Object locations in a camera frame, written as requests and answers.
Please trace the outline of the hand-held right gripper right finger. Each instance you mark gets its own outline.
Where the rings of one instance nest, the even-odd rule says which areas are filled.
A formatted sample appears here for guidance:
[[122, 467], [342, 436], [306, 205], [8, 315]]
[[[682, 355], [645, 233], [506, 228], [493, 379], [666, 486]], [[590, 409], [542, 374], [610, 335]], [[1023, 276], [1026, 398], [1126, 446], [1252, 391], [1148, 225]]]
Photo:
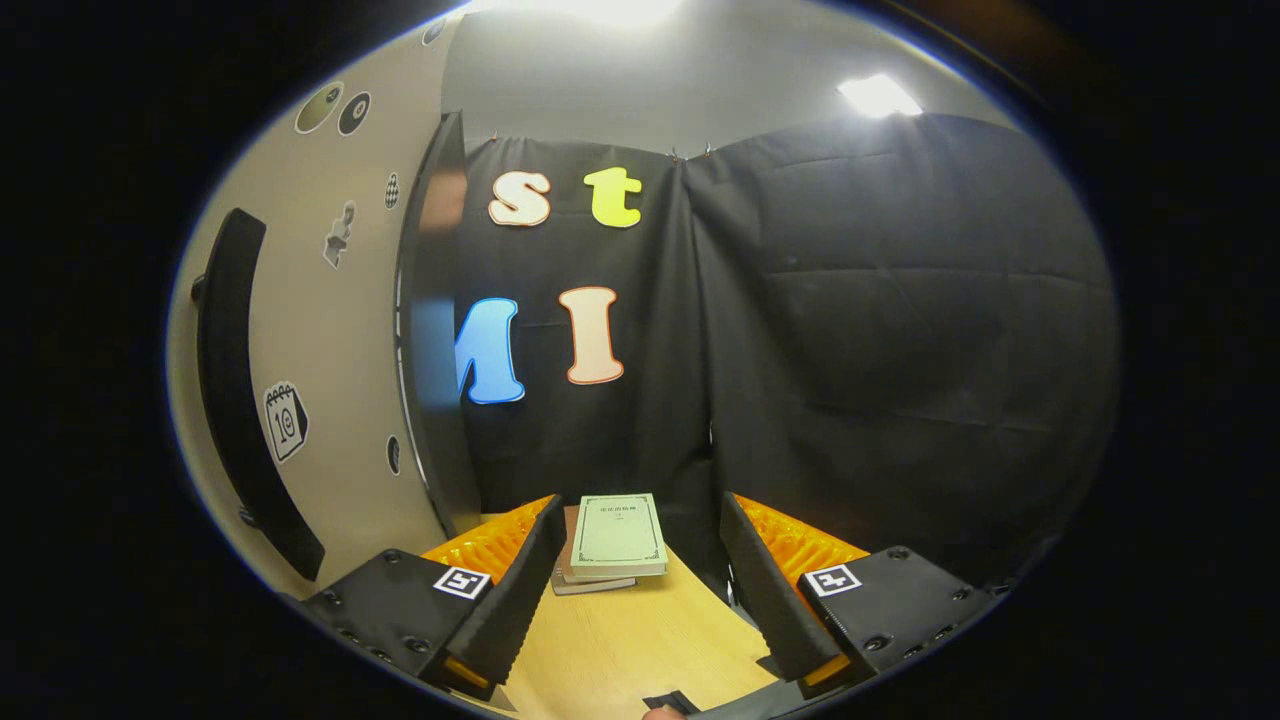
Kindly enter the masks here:
[[732, 492], [719, 538], [778, 676], [808, 697], [937, 650], [996, 602], [906, 546], [865, 551]]

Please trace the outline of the black backdrop cloth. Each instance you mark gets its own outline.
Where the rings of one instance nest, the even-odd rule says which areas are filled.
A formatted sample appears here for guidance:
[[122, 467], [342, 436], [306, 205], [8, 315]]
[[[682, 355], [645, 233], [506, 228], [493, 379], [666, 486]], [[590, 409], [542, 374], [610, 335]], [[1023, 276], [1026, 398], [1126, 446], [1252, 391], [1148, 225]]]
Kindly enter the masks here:
[[483, 510], [649, 492], [730, 580], [721, 496], [983, 588], [1093, 480], [1120, 322], [1094, 223], [1032, 136], [842, 117], [676, 161], [467, 147], [456, 295]]

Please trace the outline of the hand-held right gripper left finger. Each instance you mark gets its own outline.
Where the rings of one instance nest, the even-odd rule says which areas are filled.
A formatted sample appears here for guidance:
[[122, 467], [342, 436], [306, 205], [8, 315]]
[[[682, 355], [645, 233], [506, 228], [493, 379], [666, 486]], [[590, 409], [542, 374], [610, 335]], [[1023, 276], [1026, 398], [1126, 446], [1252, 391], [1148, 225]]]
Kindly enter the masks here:
[[509, 678], [564, 542], [563, 500], [548, 495], [425, 553], [383, 550], [300, 611], [406, 676], [488, 701]]

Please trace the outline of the small ceiling light panel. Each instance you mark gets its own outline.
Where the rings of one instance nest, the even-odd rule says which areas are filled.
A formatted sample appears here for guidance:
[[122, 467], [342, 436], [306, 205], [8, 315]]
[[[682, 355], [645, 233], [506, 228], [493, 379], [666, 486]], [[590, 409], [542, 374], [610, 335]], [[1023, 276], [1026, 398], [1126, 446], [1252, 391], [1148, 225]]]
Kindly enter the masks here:
[[883, 73], [846, 79], [836, 91], [850, 108], [869, 118], [918, 117], [924, 111], [901, 85]]

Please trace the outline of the large ceiling light panel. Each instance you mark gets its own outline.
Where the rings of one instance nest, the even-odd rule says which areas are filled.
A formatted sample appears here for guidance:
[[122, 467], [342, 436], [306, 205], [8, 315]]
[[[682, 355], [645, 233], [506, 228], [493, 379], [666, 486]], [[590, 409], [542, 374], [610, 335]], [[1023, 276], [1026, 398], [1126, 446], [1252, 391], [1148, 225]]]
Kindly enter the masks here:
[[526, 12], [571, 15], [613, 27], [648, 27], [676, 13], [685, 0], [471, 0], [462, 13]]

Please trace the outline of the grey book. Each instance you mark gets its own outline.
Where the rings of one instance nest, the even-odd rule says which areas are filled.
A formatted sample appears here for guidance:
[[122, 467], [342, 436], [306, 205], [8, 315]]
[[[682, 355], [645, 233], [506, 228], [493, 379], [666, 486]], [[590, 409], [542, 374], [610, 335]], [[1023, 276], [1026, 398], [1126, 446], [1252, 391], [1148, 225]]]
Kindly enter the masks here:
[[636, 584], [637, 579], [634, 577], [593, 579], [589, 582], [571, 580], [563, 574], [561, 568], [556, 568], [550, 575], [550, 588], [556, 596], [561, 597], [620, 591], [635, 587]]

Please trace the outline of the black cabinet door handle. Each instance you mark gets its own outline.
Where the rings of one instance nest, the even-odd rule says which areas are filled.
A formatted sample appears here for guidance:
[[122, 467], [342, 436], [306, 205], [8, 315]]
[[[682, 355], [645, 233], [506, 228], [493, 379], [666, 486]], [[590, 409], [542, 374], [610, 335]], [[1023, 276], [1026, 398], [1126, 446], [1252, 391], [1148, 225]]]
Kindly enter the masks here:
[[239, 502], [288, 566], [314, 582], [325, 547], [285, 488], [280, 460], [262, 432], [265, 402], [283, 395], [256, 393], [251, 372], [251, 299], [266, 231], [265, 222], [247, 211], [229, 210], [205, 272], [192, 284], [198, 386], [214, 445]]

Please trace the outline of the beige cabinet door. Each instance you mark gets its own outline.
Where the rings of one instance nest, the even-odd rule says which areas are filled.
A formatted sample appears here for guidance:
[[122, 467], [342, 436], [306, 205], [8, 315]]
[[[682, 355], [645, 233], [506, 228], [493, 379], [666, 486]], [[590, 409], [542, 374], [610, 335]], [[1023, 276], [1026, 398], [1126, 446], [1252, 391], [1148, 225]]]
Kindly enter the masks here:
[[[230, 164], [189, 236], [169, 302], [168, 407], [195, 496], [270, 591], [307, 598], [387, 548], [425, 551], [444, 532], [407, 436], [396, 364], [396, 264], [424, 154], [442, 118], [458, 20], [428, 20], [326, 77], [342, 87], [312, 129], [308, 88]], [[300, 392], [308, 428], [273, 468], [325, 553], [315, 579], [294, 570], [242, 512], [198, 387], [192, 284], [234, 209], [261, 220], [251, 284], [248, 429], [269, 439], [266, 392]]]

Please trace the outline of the green book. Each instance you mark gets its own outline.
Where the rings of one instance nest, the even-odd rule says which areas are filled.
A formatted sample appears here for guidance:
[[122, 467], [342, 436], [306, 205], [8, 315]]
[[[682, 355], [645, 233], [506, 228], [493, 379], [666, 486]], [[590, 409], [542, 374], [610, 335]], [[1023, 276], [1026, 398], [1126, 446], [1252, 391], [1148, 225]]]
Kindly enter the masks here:
[[588, 579], [660, 577], [669, 557], [652, 493], [584, 495], [570, 569]]

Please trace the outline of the brown book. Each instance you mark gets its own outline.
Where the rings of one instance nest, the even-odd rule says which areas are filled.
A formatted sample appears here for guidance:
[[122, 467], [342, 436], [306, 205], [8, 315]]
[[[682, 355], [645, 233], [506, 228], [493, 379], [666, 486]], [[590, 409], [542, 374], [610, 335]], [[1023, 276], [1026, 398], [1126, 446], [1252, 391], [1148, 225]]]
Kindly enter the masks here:
[[563, 574], [571, 580], [589, 582], [593, 579], [611, 579], [611, 578], [623, 578], [623, 577], [580, 577], [571, 568], [571, 553], [573, 550], [573, 542], [576, 537], [576, 528], [579, 521], [579, 506], [570, 505], [564, 507], [564, 543], [561, 548], [559, 557], [557, 560], [556, 568], [561, 568]]

